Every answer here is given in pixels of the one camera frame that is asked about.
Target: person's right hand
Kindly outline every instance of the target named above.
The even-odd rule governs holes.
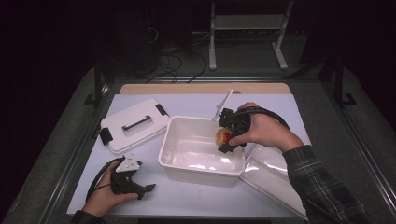
[[[259,107],[255,103],[249,102],[239,106],[238,110],[251,106]],[[230,146],[257,143],[266,147],[277,147],[282,152],[286,152],[304,144],[297,135],[270,116],[254,114],[250,115],[250,119],[249,131],[230,139]]]

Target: hand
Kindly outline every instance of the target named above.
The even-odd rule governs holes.
[[[110,175],[111,171],[114,170],[118,165],[118,162],[113,162],[105,170],[99,183],[96,185],[95,190],[84,207],[81,209],[96,217],[104,216],[110,209],[119,203],[125,203],[131,200],[136,200],[138,195],[135,193],[120,194],[116,195],[113,193],[111,186]]]
[[[258,105],[255,103],[245,103],[239,106],[238,110],[250,106]],[[270,116],[253,114],[250,115],[250,120],[249,131],[230,139],[230,146],[237,146],[250,142],[266,147],[277,147],[282,152],[286,152],[303,145],[303,141],[297,135]]]

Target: forearm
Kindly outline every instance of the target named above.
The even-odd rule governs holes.
[[[283,156],[288,165],[290,183],[305,206],[346,223],[369,223],[362,203],[341,180],[327,172],[311,146],[294,148]]]

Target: white box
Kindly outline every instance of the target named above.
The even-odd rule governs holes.
[[[168,124],[158,161],[173,180],[233,187],[245,170],[242,147],[218,151],[212,119],[175,116]]]

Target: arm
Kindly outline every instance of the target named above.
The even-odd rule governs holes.
[[[118,163],[113,162],[103,173],[102,178],[96,185],[96,189],[82,207],[80,211],[77,211],[73,216],[71,222],[78,224],[93,224],[93,223],[105,223],[102,217],[113,207],[120,203],[125,203],[131,200],[137,199],[137,194],[128,193],[116,195],[111,189],[110,175],[111,171],[117,167]]]
[[[238,109],[258,106],[246,103]],[[277,120],[263,115],[250,116],[250,130],[231,139],[231,146],[246,142],[277,147],[288,165],[290,183],[302,199],[312,223],[370,223],[362,203],[340,180],[331,176],[315,157],[311,146]]]

